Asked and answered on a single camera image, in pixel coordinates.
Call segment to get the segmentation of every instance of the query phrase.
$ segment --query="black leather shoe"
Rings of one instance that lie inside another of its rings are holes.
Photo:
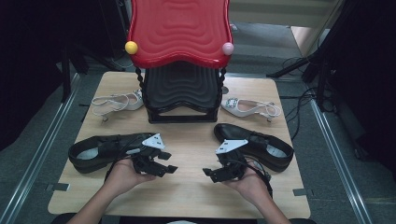
[[[221,143],[224,139],[248,140],[246,145],[239,148],[240,151],[258,159],[260,163],[275,172],[286,170],[293,159],[294,149],[272,135],[256,133],[227,123],[217,124],[214,132]]]
[[[82,174],[106,167],[125,152],[141,148],[142,142],[155,133],[133,133],[126,135],[93,136],[75,143],[69,148],[69,160]]]

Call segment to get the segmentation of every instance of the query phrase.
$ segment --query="finger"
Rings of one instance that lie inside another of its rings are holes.
[[[139,183],[144,183],[144,182],[154,180],[155,178],[156,178],[155,175],[138,175],[137,181]]]

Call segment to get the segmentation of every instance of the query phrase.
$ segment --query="white sandal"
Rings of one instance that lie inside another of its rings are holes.
[[[107,121],[106,114],[113,111],[136,110],[143,105],[142,93],[140,90],[128,94],[113,94],[110,96],[99,96],[92,99],[92,113],[102,116],[103,121]]]
[[[221,101],[221,107],[239,118],[259,114],[266,117],[269,122],[281,113],[280,108],[273,102],[239,100],[237,98]]]

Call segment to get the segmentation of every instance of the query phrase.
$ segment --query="shoe insole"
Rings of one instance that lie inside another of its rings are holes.
[[[98,148],[95,147],[95,148],[91,148],[91,149],[88,149],[88,150],[85,150],[85,151],[80,152],[80,153],[77,155],[77,159],[79,159],[79,160],[84,160],[84,161],[85,161],[85,160],[93,159],[93,158],[95,158],[97,155],[98,155]]]
[[[275,157],[278,157],[278,158],[286,158],[286,157],[288,157],[288,155],[286,155],[286,153],[284,151],[280,150],[277,147],[273,147],[271,145],[267,145],[267,151],[271,155],[273,155]]]
[[[133,105],[137,102],[136,96],[133,94],[129,94],[127,95],[127,97],[129,98],[129,105]]]

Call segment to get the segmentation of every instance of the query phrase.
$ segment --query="gray carpet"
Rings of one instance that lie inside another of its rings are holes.
[[[247,42],[240,42],[241,46],[255,41],[262,41],[268,48],[263,46],[258,52],[250,53],[236,50],[229,66],[228,76],[236,77],[265,77],[266,74],[280,70],[288,58],[296,57],[296,46],[290,37],[290,29],[287,27],[266,27],[263,31],[271,30],[271,36],[254,37],[258,25],[253,25],[255,32],[248,32],[251,24],[238,24],[239,33],[235,33],[235,44],[237,37],[244,35]],[[276,42],[276,31],[288,37],[288,43],[282,47],[281,42]],[[270,57],[277,55],[276,49],[280,49],[283,57]],[[128,64],[128,59],[121,59],[118,63]],[[80,88],[76,99],[71,105],[64,123],[58,134],[54,138],[52,147],[49,150],[44,163],[35,179],[31,190],[17,216],[15,223],[50,223],[55,215],[48,212],[47,206],[52,195],[46,190],[50,183],[56,183],[67,160],[67,150],[75,142],[81,120],[84,118],[87,107],[96,91],[102,74],[108,69],[101,64],[90,62],[88,75],[79,75],[81,78]],[[291,75],[276,79],[276,85],[280,96],[300,96],[306,90],[305,84],[300,80],[300,71],[293,71]],[[12,193],[30,160],[35,155],[37,148],[43,139],[50,122],[55,116],[60,106],[62,98],[62,88],[54,92],[45,105],[31,120],[19,139],[10,147],[0,152],[0,212],[6,209]],[[285,114],[289,113],[297,106],[296,99],[282,99],[282,106]],[[319,224],[333,223],[359,223],[352,209],[351,203],[346,194],[344,184],[332,160],[332,155],[323,137],[322,131],[315,118],[313,108],[310,104],[304,105],[300,110],[301,124],[298,134],[293,140],[295,156],[298,160],[304,187],[308,189],[308,202],[311,209],[311,217]],[[357,186],[361,192],[363,200],[369,209],[373,223],[392,223],[396,219],[396,184],[392,180],[391,173],[376,161],[359,161],[354,155],[353,146],[347,137],[341,120],[332,113],[326,113],[326,118],[331,124],[334,137],[341,148],[342,154]],[[296,119],[289,122],[290,135],[297,129]],[[104,223],[116,223],[117,217],[105,217]]]

